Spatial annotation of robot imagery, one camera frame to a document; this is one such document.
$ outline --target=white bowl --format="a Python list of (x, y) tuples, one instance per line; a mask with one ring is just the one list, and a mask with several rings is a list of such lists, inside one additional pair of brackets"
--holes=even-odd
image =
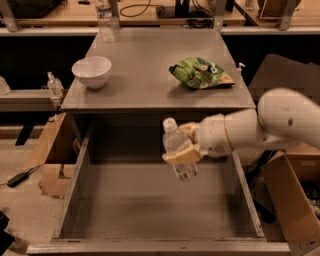
[(111, 74), (111, 61), (101, 56), (91, 56), (73, 64), (72, 73), (83, 85), (98, 89), (103, 87)]

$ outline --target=concrete floor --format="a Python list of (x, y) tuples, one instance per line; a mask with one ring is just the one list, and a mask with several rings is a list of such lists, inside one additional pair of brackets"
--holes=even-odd
[[(0, 184), (21, 172), (21, 168), (33, 150), (42, 127), (36, 126), (26, 143), (16, 146), (16, 140), (22, 126), (0, 126)], [(244, 167), (251, 166), (260, 157), (261, 152), (250, 149), (239, 151)], [(30, 244), (48, 243), (52, 238), (56, 223), (60, 218), (63, 199), (41, 195), (39, 184), (42, 179), (42, 168), (32, 173), (26, 181), (15, 188), (0, 186), (0, 210), (10, 219), (6, 231), (19, 240), (6, 251), (6, 256), (25, 255)], [(257, 179), (255, 197), (268, 209), (272, 203), (263, 180)], [(269, 241), (283, 241), (278, 222), (262, 222), (265, 235)], [(313, 250), (308, 256), (320, 255), (320, 250)]]

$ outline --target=desk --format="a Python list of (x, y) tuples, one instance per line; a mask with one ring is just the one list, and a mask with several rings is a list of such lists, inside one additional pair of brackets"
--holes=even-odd
[[(208, 4), (205, 0), (199, 1), (203, 2), (205, 6)], [(119, 10), (123, 7), (132, 4), (146, 4), (146, 0), (124, 0), (118, 3)], [(174, 1), (168, 0), (153, 0), (151, 2), (153, 5), (170, 5), (174, 4)], [(141, 8), (130, 8), (125, 10), (126, 14), (136, 14), (141, 11)], [(148, 10), (141, 16), (135, 18), (128, 18), (122, 15), (120, 17), (121, 26), (160, 26), (160, 25), (186, 25), (186, 19), (158, 19), (156, 15), (155, 7), (149, 7)], [(78, 0), (68, 0), (68, 3), (62, 2), (54, 10), (52, 10), (48, 15), (39, 19), (18, 19), (21, 26), (96, 26), (97, 17), (96, 11), (93, 5), (93, 0), (91, 0), (90, 5), (80, 5)], [(245, 18), (240, 14), (240, 12), (234, 8), (233, 12), (225, 11), (224, 24), (225, 25), (243, 25), (245, 23)]]
[[(207, 0), (200, 0), (198, 1), (199, 4), (206, 8), (207, 10), (210, 10), (210, 7), (207, 3)], [(147, 4), (147, 0), (123, 0), (119, 2), (119, 10), (122, 8), (125, 8), (127, 6), (133, 5), (133, 4)], [(168, 0), (152, 0), (152, 5), (163, 5), (163, 6), (173, 6), (174, 1), (168, 1)], [(135, 15), (137, 13), (140, 13), (142, 10), (144, 10), (145, 7), (133, 7), (124, 10), (125, 15)], [(224, 19), (223, 24), (224, 25), (243, 25), (245, 23), (245, 18), (243, 15), (240, 14), (240, 12), (234, 8), (233, 12), (226, 11), (224, 13)], [(185, 18), (174, 18), (174, 19), (159, 19), (156, 13), (156, 7), (150, 6), (146, 12), (144, 12), (143, 15), (140, 15), (138, 17), (125, 17), (120, 15), (120, 23), (122, 26), (146, 26), (146, 25), (187, 25)]]
[[(254, 1), (252, 10), (245, 6), (246, 0), (236, 0), (235, 6), (253, 24), (261, 27), (275, 27), (277, 21), (262, 20), (259, 18), (259, 6)], [(290, 26), (319, 26), (320, 25), (320, 2), (314, 0), (302, 0), (294, 12)]]

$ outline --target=plastic bottle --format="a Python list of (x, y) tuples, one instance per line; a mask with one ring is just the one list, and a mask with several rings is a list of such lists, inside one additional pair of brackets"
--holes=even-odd
[(48, 88), (51, 94), (51, 100), (57, 109), (61, 105), (63, 98), (63, 86), (59, 78), (54, 77), (52, 72), (48, 72)]
[(98, 18), (99, 32), (103, 42), (113, 42), (115, 40), (111, 18), (112, 9), (109, 0), (95, 0), (95, 8)]
[(11, 91), (9, 85), (7, 84), (6, 80), (0, 76), (0, 94), (7, 94)]
[[(175, 153), (187, 148), (191, 140), (178, 128), (173, 118), (167, 118), (163, 121), (164, 135), (163, 145), (167, 153)], [(187, 181), (198, 174), (195, 163), (184, 165), (173, 165), (173, 170), (177, 178), (181, 181)]]

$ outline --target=drawer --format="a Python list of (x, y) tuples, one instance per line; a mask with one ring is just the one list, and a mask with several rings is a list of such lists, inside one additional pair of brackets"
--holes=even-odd
[(161, 159), (160, 124), (92, 121), (54, 243), (29, 253), (289, 255), (266, 241), (237, 152), (182, 182)]

